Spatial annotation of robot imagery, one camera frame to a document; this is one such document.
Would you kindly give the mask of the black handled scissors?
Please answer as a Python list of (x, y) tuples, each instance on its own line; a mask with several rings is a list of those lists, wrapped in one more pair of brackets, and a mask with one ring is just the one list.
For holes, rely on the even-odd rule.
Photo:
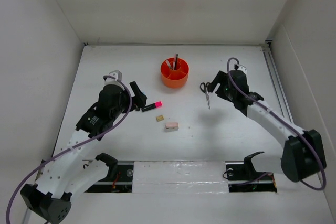
[(205, 94), (205, 98), (206, 98), (206, 102), (207, 102), (207, 106), (208, 109), (211, 108), (210, 106), (210, 99), (209, 99), (209, 92), (208, 92), (208, 86), (209, 86), (209, 82), (202, 82), (199, 86), (200, 90)]

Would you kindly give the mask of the red clear pen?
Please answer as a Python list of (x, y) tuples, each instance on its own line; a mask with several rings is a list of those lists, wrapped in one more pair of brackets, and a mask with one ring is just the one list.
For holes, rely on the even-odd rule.
[(177, 57), (178, 57), (178, 54), (175, 54), (173, 58), (173, 63), (172, 63), (172, 70), (175, 70)]

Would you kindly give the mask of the green clear pen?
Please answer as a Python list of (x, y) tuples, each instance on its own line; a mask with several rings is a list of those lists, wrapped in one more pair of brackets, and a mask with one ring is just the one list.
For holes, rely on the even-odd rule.
[(166, 62), (166, 64), (168, 65), (168, 67), (169, 67), (170, 69), (174, 70), (174, 67), (175, 67), (175, 62), (174, 62), (174, 60), (172, 60), (172, 61), (166, 60), (165, 62)]

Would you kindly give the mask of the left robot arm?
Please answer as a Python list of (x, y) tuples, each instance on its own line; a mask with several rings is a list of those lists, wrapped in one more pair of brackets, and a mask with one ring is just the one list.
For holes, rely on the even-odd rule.
[(105, 77), (95, 102), (76, 124), (66, 148), (44, 163), (42, 175), (20, 191), (28, 209), (48, 223), (61, 223), (73, 200), (96, 182), (118, 177), (116, 158), (101, 153), (89, 164), (83, 158), (103, 136), (121, 123), (118, 117), (146, 105), (147, 97), (136, 82), (127, 89), (120, 81)]

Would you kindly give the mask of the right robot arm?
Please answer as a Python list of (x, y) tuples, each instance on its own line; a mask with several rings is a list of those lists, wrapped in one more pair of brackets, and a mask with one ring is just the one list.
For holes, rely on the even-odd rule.
[(252, 92), (242, 70), (219, 71), (212, 82), (204, 84), (205, 94), (214, 92), (231, 102), (247, 118), (262, 126), (283, 148), (280, 167), (292, 182), (323, 173), (327, 164), (321, 135), (305, 130), (274, 111), (264, 98)]

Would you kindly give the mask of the pink capped black highlighter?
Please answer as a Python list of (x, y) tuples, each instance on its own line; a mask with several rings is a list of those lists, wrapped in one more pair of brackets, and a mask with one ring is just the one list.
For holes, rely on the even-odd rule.
[(152, 103), (152, 104), (149, 104), (149, 105), (144, 106), (144, 107), (141, 109), (141, 111), (142, 111), (142, 112), (146, 112), (146, 111), (150, 111), (150, 110), (154, 110), (154, 109), (160, 108), (161, 106), (162, 106), (162, 102), (159, 101), (159, 102)]

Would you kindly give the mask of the small tan eraser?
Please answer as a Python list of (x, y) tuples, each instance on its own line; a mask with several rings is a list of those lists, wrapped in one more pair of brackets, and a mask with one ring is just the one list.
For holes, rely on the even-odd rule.
[(164, 116), (163, 115), (159, 115), (159, 116), (156, 117), (156, 120), (158, 122), (163, 121), (164, 120)]

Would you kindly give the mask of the orange round divided container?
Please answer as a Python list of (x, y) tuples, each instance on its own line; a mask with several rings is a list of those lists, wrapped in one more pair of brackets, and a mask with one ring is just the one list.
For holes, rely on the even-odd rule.
[(177, 70), (172, 70), (163, 61), (160, 66), (161, 80), (169, 88), (178, 89), (184, 86), (188, 80), (189, 65), (183, 59), (178, 59)]

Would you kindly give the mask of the pink white eraser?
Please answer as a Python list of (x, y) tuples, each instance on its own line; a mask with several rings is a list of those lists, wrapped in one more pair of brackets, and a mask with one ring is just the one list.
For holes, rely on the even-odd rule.
[(177, 122), (166, 122), (164, 129), (167, 132), (177, 131), (179, 129), (179, 124)]

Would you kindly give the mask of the aluminium rail right side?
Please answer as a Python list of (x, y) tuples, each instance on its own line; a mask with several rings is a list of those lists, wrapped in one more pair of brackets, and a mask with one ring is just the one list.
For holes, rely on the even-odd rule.
[(271, 40), (266, 40), (261, 44), (262, 52), (266, 61), (266, 65), (270, 74), (271, 82), (278, 100), (280, 111), (282, 116), (284, 116), (290, 122), (293, 122), (293, 117), (289, 109), (289, 104), (280, 81), (280, 77), (276, 68), (276, 64), (271, 52)]

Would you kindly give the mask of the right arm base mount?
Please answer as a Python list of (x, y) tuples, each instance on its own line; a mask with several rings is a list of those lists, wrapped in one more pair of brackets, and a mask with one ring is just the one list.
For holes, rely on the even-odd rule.
[(222, 177), (228, 181), (230, 193), (277, 192), (275, 177), (271, 172), (258, 172), (251, 159), (264, 152), (255, 152), (243, 161), (225, 162)]

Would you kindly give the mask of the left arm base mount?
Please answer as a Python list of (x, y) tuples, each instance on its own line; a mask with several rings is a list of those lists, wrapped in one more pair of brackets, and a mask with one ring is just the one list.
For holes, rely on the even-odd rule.
[(118, 161), (101, 153), (95, 160), (103, 161), (109, 168), (105, 178), (86, 190), (86, 193), (132, 193), (134, 161)]

